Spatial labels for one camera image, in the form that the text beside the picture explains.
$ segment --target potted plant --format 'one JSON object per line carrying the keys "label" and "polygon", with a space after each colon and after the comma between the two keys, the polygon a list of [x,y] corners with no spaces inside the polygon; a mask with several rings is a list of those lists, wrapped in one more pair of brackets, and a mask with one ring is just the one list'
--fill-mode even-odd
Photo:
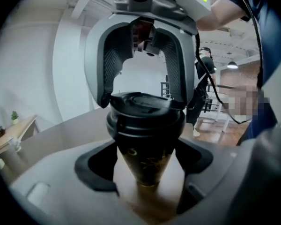
{"label": "potted plant", "polygon": [[17,124],[19,122],[19,115],[16,111],[13,111],[11,114],[11,120],[13,121],[13,124]]}

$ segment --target black shirt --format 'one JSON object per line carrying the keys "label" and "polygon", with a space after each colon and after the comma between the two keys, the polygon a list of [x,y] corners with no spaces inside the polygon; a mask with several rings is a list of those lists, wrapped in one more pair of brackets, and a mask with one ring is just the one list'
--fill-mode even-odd
{"label": "black shirt", "polygon": [[[214,74],[215,73],[214,62],[212,61],[212,59],[210,57],[203,57],[203,58],[201,58],[201,60],[205,64],[209,73]],[[196,63],[196,68],[197,68],[198,78],[200,79],[205,74],[205,71],[198,62]],[[207,77],[207,75],[205,75],[205,77],[198,84],[198,87],[196,89],[200,95],[206,95],[207,84],[208,84],[208,77]]]}
{"label": "black shirt", "polygon": [[[249,12],[242,0],[230,0],[242,8],[247,17]],[[263,84],[270,78],[281,63],[281,0],[248,0],[252,13],[260,27],[260,37],[263,55]],[[269,103],[259,102],[258,115],[248,129],[248,137],[255,138],[263,130],[276,124],[275,115]]]}

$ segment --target sleeve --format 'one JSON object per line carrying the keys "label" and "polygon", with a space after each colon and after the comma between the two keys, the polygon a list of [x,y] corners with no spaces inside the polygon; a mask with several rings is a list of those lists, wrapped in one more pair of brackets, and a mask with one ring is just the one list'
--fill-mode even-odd
{"label": "sleeve", "polygon": [[210,74],[214,74],[215,73],[214,62],[212,61],[211,58],[203,57],[202,58],[202,62],[205,64],[205,66],[207,67],[207,69],[208,69]]}
{"label": "sleeve", "polygon": [[251,17],[250,17],[250,13],[249,13],[249,11],[248,11],[248,9],[247,9],[247,7],[246,7],[244,1],[243,1],[243,0],[229,0],[229,1],[235,3],[235,4],[238,5],[243,11],[246,12],[247,15],[244,16],[244,17],[242,17],[241,19],[244,20],[245,22],[248,22]]}

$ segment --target white shoe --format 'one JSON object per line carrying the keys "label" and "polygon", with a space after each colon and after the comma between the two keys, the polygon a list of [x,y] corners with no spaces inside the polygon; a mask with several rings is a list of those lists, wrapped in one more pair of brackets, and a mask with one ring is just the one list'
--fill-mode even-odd
{"label": "white shoe", "polygon": [[200,133],[194,128],[193,131],[192,131],[192,135],[194,137],[199,137],[200,136]]}

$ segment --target wooden floor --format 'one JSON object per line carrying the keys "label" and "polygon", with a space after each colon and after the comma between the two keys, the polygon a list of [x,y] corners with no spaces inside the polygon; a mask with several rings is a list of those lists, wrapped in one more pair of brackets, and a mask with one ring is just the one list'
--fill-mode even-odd
{"label": "wooden floor", "polygon": [[235,146],[249,123],[236,124],[230,122],[225,132],[222,132],[223,125],[224,121],[215,122],[214,120],[199,119],[196,129],[200,132],[200,136],[195,138],[223,146]]}

